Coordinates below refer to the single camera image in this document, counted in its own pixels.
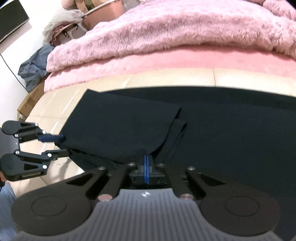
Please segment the pink bed sheet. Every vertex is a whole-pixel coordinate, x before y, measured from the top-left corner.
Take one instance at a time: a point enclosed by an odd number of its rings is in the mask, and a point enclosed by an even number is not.
[[[274,52],[258,52],[232,47],[183,46],[148,54],[95,60],[52,73],[44,91],[84,83],[108,76],[137,74],[167,68],[227,68],[263,72],[296,79],[296,62]]]

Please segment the bed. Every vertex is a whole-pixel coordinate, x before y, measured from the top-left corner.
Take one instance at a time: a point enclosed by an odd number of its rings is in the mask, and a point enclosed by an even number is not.
[[[164,1],[156,6],[155,1],[146,0],[117,20],[99,23],[84,37],[58,46],[50,54],[47,69],[52,74],[27,121],[58,134],[87,89],[223,86],[296,96],[295,15],[291,9],[289,14],[276,12],[279,8],[267,1],[265,6],[264,1],[258,2],[260,6],[241,0],[187,0],[184,6],[184,1],[170,0],[169,8]],[[203,11],[192,8],[196,2]],[[159,8],[166,9],[166,15]],[[200,21],[192,21],[190,15]],[[254,24],[246,27],[247,20]],[[143,28],[143,22],[154,24]],[[222,29],[228,35],[214,38],[221,28],[200,27],[210,22],[213,26],[226,22]],[[53,148],[53,143],[38,141],[21,145],[22,151],[38,154]],[[52,162],[46,176],[11,186],[19,197],[82,172],[70,159],[60,158]]]

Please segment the white wall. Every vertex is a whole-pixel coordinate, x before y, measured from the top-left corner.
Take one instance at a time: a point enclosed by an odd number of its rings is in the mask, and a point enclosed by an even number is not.
[[[61,0],[20,0],[30,20],[0,44],[0,53],[17,75],[21,63],[26,61],[41,46],[42,31],[52,17],[64,11]],[[17,82],[0,57],[0,125],[8,119],[16,119],[17,108],[26,96],[25,90]]]

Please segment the gray plastic bag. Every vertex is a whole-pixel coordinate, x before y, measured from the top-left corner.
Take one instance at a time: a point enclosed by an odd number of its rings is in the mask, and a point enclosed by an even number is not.
[[[47,44],[38,49],[27,61],[21,64],[18,75],[26,81],[26,90],[31,92],[45,76],[47,56],[54,46]]]

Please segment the gray ribbed plate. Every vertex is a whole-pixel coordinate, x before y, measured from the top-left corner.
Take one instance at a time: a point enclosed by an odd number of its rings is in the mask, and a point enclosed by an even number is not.
[[[99,202],[80,227],[54,237],[21,232],[14,241],[282,241],[272,231],[236,237],[211,226],[194,201],[178,199],[172,189],[121,190]]]

